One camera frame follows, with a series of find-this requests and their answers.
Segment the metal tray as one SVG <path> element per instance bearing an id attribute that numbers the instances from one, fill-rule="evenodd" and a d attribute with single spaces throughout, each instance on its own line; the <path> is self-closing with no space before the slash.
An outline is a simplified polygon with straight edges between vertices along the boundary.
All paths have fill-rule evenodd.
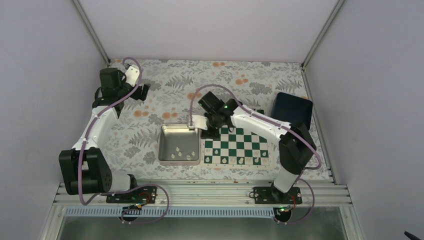
<path id="1" fill-rule="evenodd" d="M 201 137 L 197 128 L 167 123 L 160 128 L 158 162 L 162 166 L 196 166 L 201 160 Z"/>

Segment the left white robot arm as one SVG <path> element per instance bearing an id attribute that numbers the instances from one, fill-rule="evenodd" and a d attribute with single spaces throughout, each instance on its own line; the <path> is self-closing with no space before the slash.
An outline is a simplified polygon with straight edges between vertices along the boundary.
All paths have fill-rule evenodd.
<path id="1" fill-rule="evenodd" d="M 129 66 L 125 72 L 112 67 L 100 70 L 100 87 L 94 94 L 89 123 L 73 147 L 61 151 L 58 157 L 69 195 L 119 192 L 128 203 L 139 197 L 135 177 L 112 172 L 102 149 L 125 106 L 123 98 L 146 99 L 150 87 L 137 85 L 140 75 L 141 71 L 135 65 Z"/>

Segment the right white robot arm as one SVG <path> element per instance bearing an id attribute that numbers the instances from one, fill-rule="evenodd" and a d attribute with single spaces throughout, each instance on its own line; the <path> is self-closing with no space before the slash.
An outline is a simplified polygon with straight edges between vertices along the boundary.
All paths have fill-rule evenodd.
<path id="1" fill-rule="evenodd" d="M 227 102 L 208 92 L 198 102 L 204 114 L 189 114 L 189 125 L 201 129 L 208 138 L 216 138 L 223 126 L 248 130 L 278 147 L 281 169 L 271 185 L 271 198 L 278 204 L 290 197 L 297 182 L 313 156 L 318 167 L 322 160 L 306 125 L 273 119 L 245 106 L 236 98 Z"/>

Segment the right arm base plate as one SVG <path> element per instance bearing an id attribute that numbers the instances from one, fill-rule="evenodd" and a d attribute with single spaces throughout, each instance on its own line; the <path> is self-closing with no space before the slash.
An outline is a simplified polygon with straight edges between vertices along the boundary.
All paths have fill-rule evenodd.
<path id="1" fill-rule="evenodd" d="M 291 187 L 283 193 L 273 186 L 256 186 L 248 194 L 257 205 L 293 205 L 302 204 L 302 194 L 299 187 Z"/>

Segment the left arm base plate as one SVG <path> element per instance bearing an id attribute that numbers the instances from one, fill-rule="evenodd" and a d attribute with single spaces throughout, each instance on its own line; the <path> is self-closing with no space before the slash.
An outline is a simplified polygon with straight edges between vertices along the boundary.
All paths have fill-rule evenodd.
<path id="1" fill-rule="evenodd" d="M 145 186 L 135 191 L 123 194 L 108 195 L 108 204 L 154 204 L 156 201 L 157 187 Z"/>

